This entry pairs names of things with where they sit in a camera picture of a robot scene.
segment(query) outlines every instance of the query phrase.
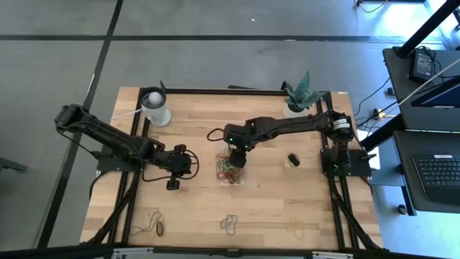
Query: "white cable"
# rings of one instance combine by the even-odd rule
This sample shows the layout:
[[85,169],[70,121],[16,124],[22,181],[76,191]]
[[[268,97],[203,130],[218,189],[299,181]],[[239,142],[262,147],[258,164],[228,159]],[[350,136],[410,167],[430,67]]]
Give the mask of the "white cable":
[[[426,81],[425,83],[423,83],[421,86],[419,86],[416,90],[414,90],[412,93],[410,93],[406,98],[404,98],[401,102],[397,103],[397,105],[389,110],[387,112],[387,114],[389,114],[390,112],[393,112],[397,107],[401,106],[401,104],[404,104],[410,97],[412,97],[415,93],[418,92],[418,90],[422,89],[424,86],[426,86],[427,84],[431,83],[432,80],[434,80],[434,78],[437,78],[439,75],[441,75],[442,73],[444,73],[444,71],[448,70],[449,68],[451,68],[453,65],[457,64],[458,62],[460,62],[460,58],[458,60],[456,60],[455,62],[453,62],[451,65],[448,65],[446,68],[444,68],[442,71],[439,71],[439,73],[437,73],[436,75],[434,75],[432,78],[430,78],[428,81]],[[378,123],[379,120],[377,120],[370,128],[373,128],[373,126],[376,125],[376,123]]]
[[389,0],[385,0],[385,2],[384,2],[383,4],[380,4],[377,8],[375,8],[375,9],[373,9],[373,10],[370,10],[370,11],[367,11],[367,10],[362,6],[362,4],[360,4],[359,7],[361,7],[361,9],[362,9],[364,12],[370,14],[370,13],[375,12],[375,11],[377,11],[378,9],[380,9],[380,8],[381,8],[382,6],[384,6],[388,1],[389,1]]
[[110,119],[118,119],[119,117],[123,117],[123,116],[126,116],[126,115],[134,114],[134,113],[137,113],[137,112],[140,112],[140,111],[142,111],[142,108],[141,108],[141,109],[138,109],[138,110],[136,110],[136,111],[132,111],[132,112],[128,112],[128,113],[122,114],[122,115],[113,116],[113,117],[110,118]]

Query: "robotic arm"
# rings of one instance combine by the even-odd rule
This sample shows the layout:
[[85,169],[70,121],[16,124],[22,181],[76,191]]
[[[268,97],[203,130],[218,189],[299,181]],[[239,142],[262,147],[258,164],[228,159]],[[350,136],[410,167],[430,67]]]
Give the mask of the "robotic arm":
[[114,163],[136,166],[143,171],[143,163],[156,165],[171,172],[167,190],[178,190],[184,174],[190,174],[191,159],[185,145],[176,145],[174,150],[165,151],[165,145],[148,137],[130,136],[89,114],[82,106],[64,106],[55,119],[56,130],[81,132],[112,150],[112,154],[92,151],[96,159],[109,159]]
[[311,131],[323,132],[336,143],[333,164],[348,173],[351,169],[348,142],[353,140],[354,134],[351,118],[338,112],[328,111],[291,119],[258,117],[247,120],[244,126],[228,124],[224,128],[223,140],[236,147],[231,151],[230,164],[242,168],[246,163],[246,152],[253,150],[257,143],[272,140],[278,135]]

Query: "concrete floor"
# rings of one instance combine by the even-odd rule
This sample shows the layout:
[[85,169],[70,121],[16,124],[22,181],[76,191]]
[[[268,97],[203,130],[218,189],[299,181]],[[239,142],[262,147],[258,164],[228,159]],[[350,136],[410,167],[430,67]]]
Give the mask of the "concrete floor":
[[[1,0],[0,35],[105,35],[115,4]],[[378,4],[366,5],[371,9]],[[314,90],[348,91],[357,109],[359,101],[388,78],[382,49],[400,45],[390,37],[410,36],[428,15],[423,4],[407,3],[387,4],[379,12],[365,14],[354,9],[353,1],[342,0],[125,1],[115,35],[340,35],[374,36],[376,41],[112,42],[91,113],[108,121],[120,86],[153,86],[162,80],[167,87],[234,84],[279,89],[284,80],[296,84],[307,70]],[[456,37],[445,24],[443,33]],[[432,43],[429,47],[443,48],[441,41]],[[0,174],[0,250],[35,245],[68,147],[68,141],[55,133],[52,120],[63,104],[83,102],[101,46],[99,41],[0,40],[0,156],[29,165],[27,174],[8,170]],[[393,101],[376,94],[363,103],[358,117]],[[88,138],[82,144],[100,148]],[[78,243],[95,167],[96,161],[79,150],[50,245]],[[394,208],[403,197],[395,187],[375,187],[374,201],[386,248],[460,257],[459,215],[400,216]]]

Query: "wooden table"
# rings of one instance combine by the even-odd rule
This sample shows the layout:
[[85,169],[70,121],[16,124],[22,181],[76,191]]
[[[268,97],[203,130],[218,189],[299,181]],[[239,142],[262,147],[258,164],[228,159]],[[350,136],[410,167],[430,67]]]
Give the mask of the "wooden table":
[[[121,87],[114,115],[135,110],[139,88]],[[335,111],[353,114],[349,95],[333,92]],[[170,247],[240,247],[275,249],[337,248],[331,197],[326,177],[321,170],[318,132],[281,135],[263,142],[248,153],[244,184],[229,187],[216,180],[216,153],[224,142],[209,142],[206,135],[225,124],[243,124],[246,119],[283,116],[283,96],[237,96],[203,94],[169,94],[167,107],[172,113],[166,127],[149,127],[148,136],[163,142],[167,150],[186,144],[200,160],[200,170],[193,180],[181,181],[178,191],[167,191],[166,180],[140,181],[132,217],[132,226],[147,227],[152,213],[160,211],[165,233],[155,230],[129,237],[130,245]],[[316,106],[306,114],[316,114]],[[111,125],[130,132],[133,115],[111,121]],[[141,114],[138,135],[142,131]],[[349,146],[358,149],[354,140]],[[300,158],[300,166],[292,168],[288,154]],[[94,186],[83,227],[81,241],[91,238],[114,208],[120,172],[111,172]],[[166,176],[155,166],[146,167],[146,178]],[[382,245],[369,187],[362,179],[348,177],[353,212],[378,245]],[[219,222],[227,214],[236,214],[235,235],[227,235]],[[286,230],[290,219],[301,219],[304,238],[299,240]],[[351,247],[347,221],[342,215],[346,246]],[[116,240],[121,239],[124,215],[119,220]],[[298,227],[298,237],[302,230]]]

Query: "white ball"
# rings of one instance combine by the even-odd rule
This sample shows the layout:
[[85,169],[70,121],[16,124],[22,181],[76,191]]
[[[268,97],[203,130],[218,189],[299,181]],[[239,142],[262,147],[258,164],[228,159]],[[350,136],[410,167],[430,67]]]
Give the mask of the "white ball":
[[161,104],[162,101],[163,101],[163,96],[160,93],[152,92],[149,94],[149,103],[151,103],[152,105]]

